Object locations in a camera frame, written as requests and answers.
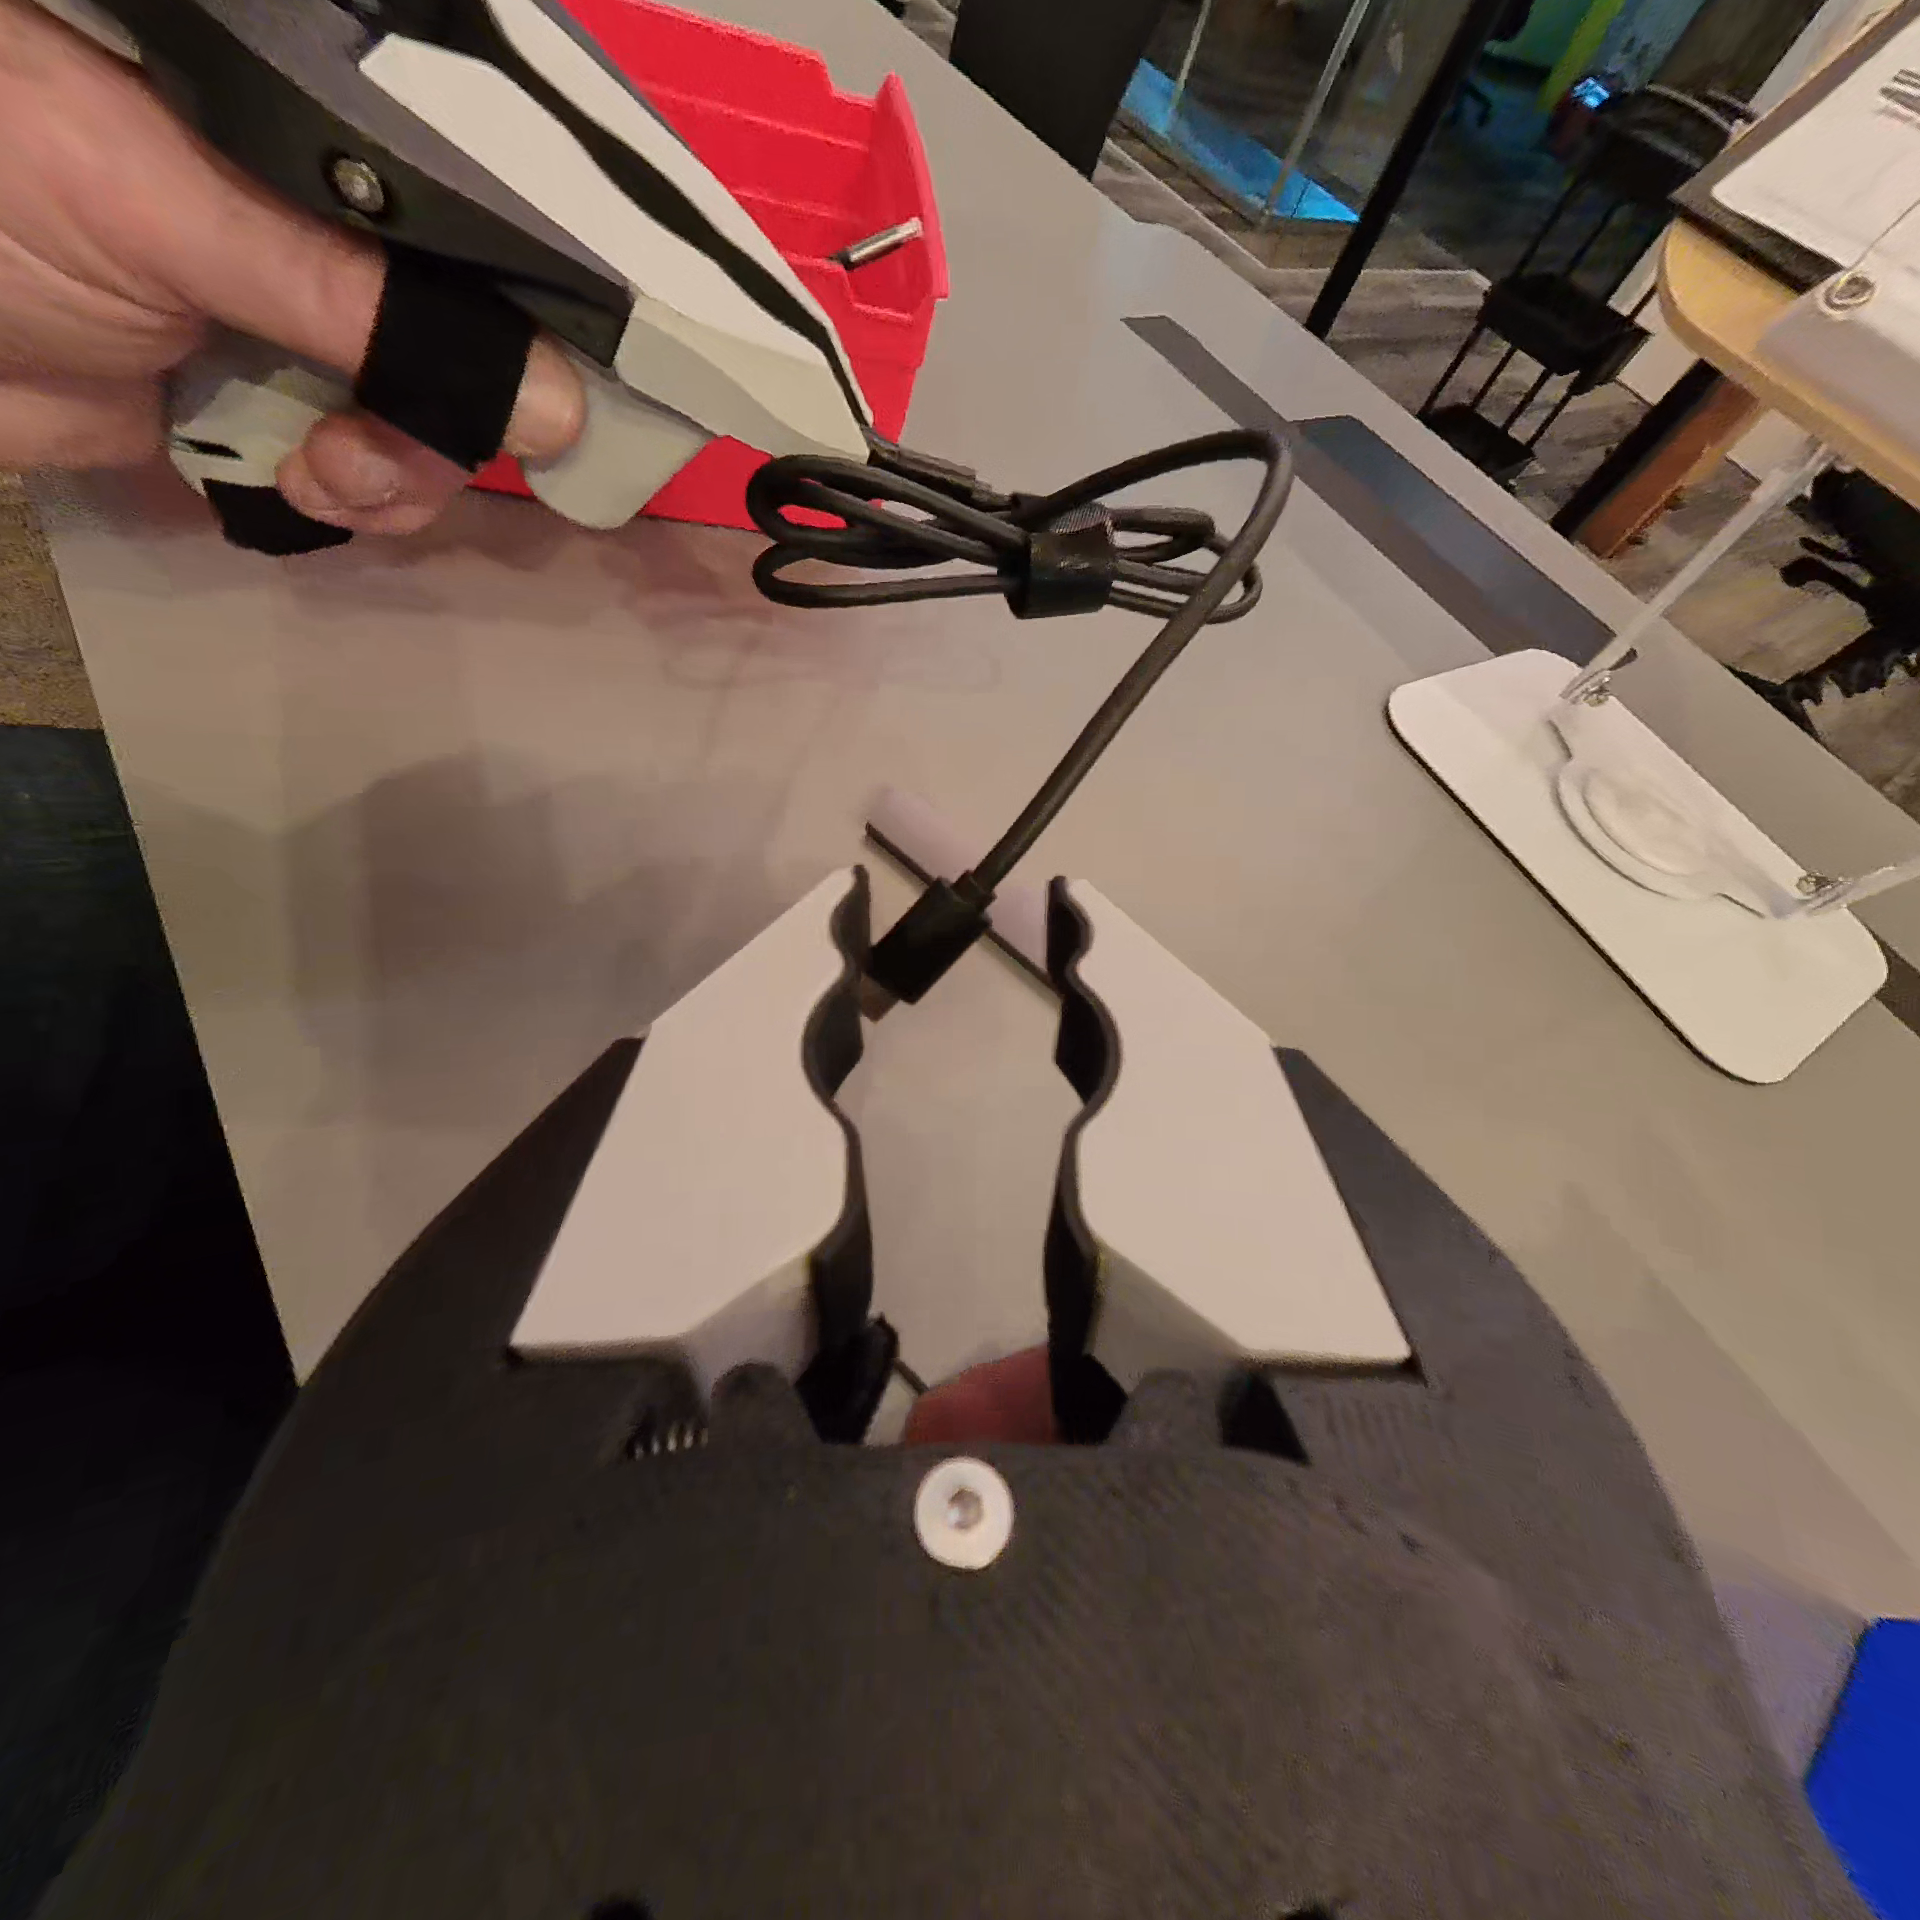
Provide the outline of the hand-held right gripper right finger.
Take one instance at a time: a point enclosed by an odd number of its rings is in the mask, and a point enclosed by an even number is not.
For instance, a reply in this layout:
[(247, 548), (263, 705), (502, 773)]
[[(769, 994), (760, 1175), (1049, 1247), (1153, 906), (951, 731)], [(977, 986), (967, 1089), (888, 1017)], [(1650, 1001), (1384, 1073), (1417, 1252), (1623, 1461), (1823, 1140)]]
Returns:
[(1076, 1100), (1044, 1234), (1058, 1436), (1102, 1442), (1177, 1373), (1226, 1433), (1274, 1372), (1397, 1373), (1413, 1345), (1312, 1137), (1278, 1044), (1084, 879), (1047, 890), (1054, 1062)]

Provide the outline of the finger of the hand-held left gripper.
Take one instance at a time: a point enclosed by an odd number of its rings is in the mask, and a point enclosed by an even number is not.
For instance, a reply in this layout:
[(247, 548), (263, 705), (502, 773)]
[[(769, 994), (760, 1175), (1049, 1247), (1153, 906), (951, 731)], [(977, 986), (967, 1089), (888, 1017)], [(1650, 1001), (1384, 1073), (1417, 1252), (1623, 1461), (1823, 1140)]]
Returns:
[(677, 237), (706, 244), (722, 269), (802, 340), (832, 348), (848, 395), (872, 411), (834, 325), (749, 213), (672, 125), (623, 83), (558, 5), (487, 3), (484, 59), (522, 85), (590, 155)]
[(359, 63), (396, 106), (613, 269), (631, 294), (613, 371), (638, 397), (774, 455), (869, 455), (863, 402), (832, 348), (802, 340), (717, 262), (613, 181), (583, 140), (474, 55), (402, 35)]

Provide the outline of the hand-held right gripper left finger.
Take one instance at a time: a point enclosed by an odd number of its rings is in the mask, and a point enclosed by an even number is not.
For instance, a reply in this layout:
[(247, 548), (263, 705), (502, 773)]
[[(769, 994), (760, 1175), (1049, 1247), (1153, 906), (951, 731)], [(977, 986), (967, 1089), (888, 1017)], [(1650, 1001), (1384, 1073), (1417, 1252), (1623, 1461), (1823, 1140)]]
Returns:
[(655, 1017), (512, 1332), (527, 1361), (663, 1361), (708, 1396), (742, 1365), (815, 1433), (878, 1411), (872, 1222), (839, 1091), (861, 1055), (871, 879), (830, 871)]

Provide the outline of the red plastic bin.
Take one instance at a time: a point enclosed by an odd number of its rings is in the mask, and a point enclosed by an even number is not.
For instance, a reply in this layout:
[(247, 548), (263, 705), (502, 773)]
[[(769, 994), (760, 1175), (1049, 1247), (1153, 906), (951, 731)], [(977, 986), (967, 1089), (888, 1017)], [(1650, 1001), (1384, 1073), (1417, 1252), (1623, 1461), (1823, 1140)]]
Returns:
[[(898, 441), (934, 303), (949, 290), (940, 210), (900, 78), (885, 78), (871, 98), (855, 95), (832, 85), (807, 47), (668, 5), (588, 5), (585, 17), (564, 5), (561, 14), (679, 133), (815, 297), (871, 406), (869, 447)], [(477, 5), (438, 28), (440, 42), (396, 35), (484, 59), (484, 28)], [(746, 526), (745, 486), (767, 453), (713, 437), (629, 390), (613, 356), (631, 294), (583, 244), (454, 150), (468, 205), (500, 213), (512, 237), (533, 241), (538, 268), (588, 268), (588, 318), (613, 325), (613, 346), (590, 332), (566, 346), (583, 381), (583, 435), (560, 455), (522, 460), (519, 492), (596, 531), (638, 511)], [(830, 252), (908, 218), (924, 219), (917, 244), (863, 273), (830, 262)]]

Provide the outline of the slim grey usb-c hub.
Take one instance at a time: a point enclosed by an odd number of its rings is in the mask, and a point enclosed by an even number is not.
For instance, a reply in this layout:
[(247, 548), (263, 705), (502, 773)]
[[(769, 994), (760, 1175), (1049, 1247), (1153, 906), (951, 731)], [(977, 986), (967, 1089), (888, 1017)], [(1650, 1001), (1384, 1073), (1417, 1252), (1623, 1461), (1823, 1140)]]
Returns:
[[(972, 844), (924, 796), (882, 783), (871, 793), (863, 837), (893, 871), (925, 890), (934, 879), (957, 879), (972, 863)], [(1047, 970), (1047, 893), (1031, 882), (1007, 879), (990, 906), (982, 947), (1052, 993)]]

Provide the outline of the blue plastic bin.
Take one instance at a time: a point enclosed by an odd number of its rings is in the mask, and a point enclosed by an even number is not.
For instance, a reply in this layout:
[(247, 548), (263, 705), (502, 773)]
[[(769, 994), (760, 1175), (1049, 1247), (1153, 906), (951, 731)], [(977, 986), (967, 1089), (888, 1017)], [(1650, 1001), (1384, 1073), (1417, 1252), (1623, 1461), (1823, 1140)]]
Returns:
[(1808, 1801), (1880, 1918), (1918, 1915), (1918, 1621), (1869, 1622), (1808, 1765)]

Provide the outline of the person's right hand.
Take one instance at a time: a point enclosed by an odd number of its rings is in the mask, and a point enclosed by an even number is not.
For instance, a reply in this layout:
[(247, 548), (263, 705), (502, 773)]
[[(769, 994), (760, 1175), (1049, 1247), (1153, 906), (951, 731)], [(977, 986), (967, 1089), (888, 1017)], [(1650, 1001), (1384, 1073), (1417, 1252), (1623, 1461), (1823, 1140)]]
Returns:
[(908, 1411), (900, 1444), (976, 1455), (994, 1447), (1049, 1447), (1058, 1437), (1049, 1350), (1036, 1346), (932, 1385)]

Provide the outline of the person's left hand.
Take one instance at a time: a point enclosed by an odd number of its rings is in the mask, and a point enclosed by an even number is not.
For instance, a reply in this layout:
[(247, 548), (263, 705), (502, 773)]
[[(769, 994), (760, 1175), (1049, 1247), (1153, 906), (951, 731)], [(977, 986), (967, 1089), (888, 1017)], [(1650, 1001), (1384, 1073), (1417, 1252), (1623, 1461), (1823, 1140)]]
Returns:
[(160, 455), (165, 390), (213, 329), (353, 377), (388, 261), (284, 203), (129, 63), (1, 5), (1, 466)]

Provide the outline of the black chair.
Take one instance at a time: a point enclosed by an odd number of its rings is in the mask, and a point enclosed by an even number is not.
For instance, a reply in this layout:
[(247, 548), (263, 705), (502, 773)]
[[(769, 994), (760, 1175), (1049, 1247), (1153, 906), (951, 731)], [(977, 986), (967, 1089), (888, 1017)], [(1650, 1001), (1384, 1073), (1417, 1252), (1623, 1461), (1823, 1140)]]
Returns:
[(1166, 3), (961, 3), (951, 67), (1092, 179)]

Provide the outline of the document stand with wooden board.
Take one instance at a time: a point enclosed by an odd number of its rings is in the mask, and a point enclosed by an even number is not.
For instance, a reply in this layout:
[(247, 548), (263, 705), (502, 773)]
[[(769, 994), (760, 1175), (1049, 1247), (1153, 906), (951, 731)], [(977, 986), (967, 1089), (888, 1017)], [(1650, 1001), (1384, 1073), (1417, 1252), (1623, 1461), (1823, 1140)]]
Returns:
[(1616, 678), (1754, 519), (1833, 465), (1916, 508), (1916, 457), (1760, 363), (1762, 332), (1810, 289), (1816, 255), (1711, 201), (1772, 115), (1791, 117), (1825, 67), (1909, 7), (1887, 7), (1734, 134), (1677, 189), (1664, 241), (1657, 292), (1671, 333), (1802, 438), (1591, 660), (1516, 652), (1407, 681), (1384, 705), (1400, 747), (1623, 981), (1694, 1053), (1748, 1085), (1785, 1081), (1882, 989), (1885, 953), (1856, 910), (1916, 882), (1916, 857), (1861, 875), (1806, 869), (1629, 711)]

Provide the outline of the clear acrylic panel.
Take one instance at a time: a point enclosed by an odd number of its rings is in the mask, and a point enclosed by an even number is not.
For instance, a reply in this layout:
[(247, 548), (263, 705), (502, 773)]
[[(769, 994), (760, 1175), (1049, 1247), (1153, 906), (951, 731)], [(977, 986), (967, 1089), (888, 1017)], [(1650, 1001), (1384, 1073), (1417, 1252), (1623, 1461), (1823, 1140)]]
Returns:
[(1382, 17), (1370, 3), (1168, 3), (1114, 131), (1257, 229), (1350, 229), (1357, 189), (1325, 181), (1312, 153)]

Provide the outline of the black floor stand pole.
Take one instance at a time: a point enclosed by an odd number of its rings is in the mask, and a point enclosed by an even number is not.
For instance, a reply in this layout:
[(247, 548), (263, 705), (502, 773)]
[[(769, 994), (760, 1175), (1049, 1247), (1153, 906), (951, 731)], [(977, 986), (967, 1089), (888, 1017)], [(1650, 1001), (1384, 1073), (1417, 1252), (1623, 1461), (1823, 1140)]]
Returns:
[(1487, 38), (1494, 36), (1494, 28), (1502, 26), (1506, 11), (1506, 3), (1466, 3), (1458, 7), (1450, 36), (1430, 62), (1424, 86), (1397, 131), (1382, 169), (1360, 205), (1350, 235), (1319, 283), (1302, 323), (1313, 338), (1325, 340), (1329, 337), (1360, 274), (1384, 237), (1407, 193), (1407, 182), (1415, 179), (1453, 95), (1471, 74)]

